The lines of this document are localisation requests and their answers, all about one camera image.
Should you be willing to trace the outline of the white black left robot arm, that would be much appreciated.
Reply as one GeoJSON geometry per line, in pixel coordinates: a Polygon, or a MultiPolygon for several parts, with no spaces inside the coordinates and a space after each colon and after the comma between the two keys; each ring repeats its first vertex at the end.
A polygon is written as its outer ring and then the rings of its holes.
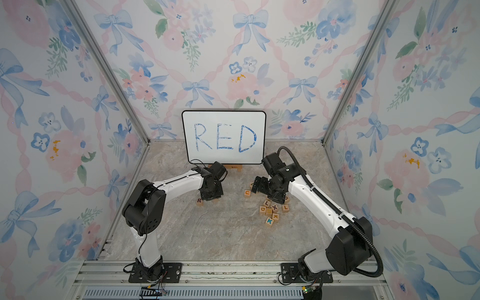
{"type": "Polygon", "coordinates": [[[165,274],[163,257],[157,244],[156,230],[163,218],[166,203],[191,191],[199,191],[200,200],[212,201],[223,195],[222,182],[228,172],[220,162],[208,166],[195,166],[188,172],[151,182],[137,183],[122,209],[137,246],[134,263],[143,278],[159,280],[165,274]]]}

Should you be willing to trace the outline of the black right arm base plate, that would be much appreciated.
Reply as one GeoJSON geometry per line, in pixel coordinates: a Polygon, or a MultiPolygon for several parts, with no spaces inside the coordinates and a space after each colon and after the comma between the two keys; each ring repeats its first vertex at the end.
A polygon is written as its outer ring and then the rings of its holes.
{"type": "Polygon", "coordinates": [[[333,275],[330,271],[321,271],[319,273],[311,273],[306,268],[299,268],[299,263],[283,262],[280,264],[281,271],[279,282],[284,285],[293,283],[302,283],[306,285],[333,283],[333,275]]]}

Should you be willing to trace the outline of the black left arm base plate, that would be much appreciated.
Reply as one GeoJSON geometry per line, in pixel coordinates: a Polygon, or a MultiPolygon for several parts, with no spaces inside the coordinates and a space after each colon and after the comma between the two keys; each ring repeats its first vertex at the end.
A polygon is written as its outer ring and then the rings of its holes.
{"type": "Polygon", "coordinates": [[[183,264],[180,262],[158,262],[152,267],[145,267],[140,262],[132,265],[128,271],[129,283],[179,283],[183,264]]]}

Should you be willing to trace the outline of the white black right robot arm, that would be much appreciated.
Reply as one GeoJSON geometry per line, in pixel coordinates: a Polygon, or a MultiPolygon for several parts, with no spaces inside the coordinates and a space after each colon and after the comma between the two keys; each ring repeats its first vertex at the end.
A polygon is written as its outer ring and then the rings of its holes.
{"type": "Polygon", "coordinates": [[[315,185],[298,160],[286,164],[279,152],[262,159],[268,176],[256,177],[252,193],[262,193],[271,201],[270,208],[285,207],[291,195],[319,220],[331,238],[325,249],[314,249],[298,259],[298,272],[306,282],[321,273],[336,271],[346,276],[354,271],[375,278],[383,273],[379,252],[373,245],[373,229],[365,218],[357,218],[337,205],[315,185]]]}

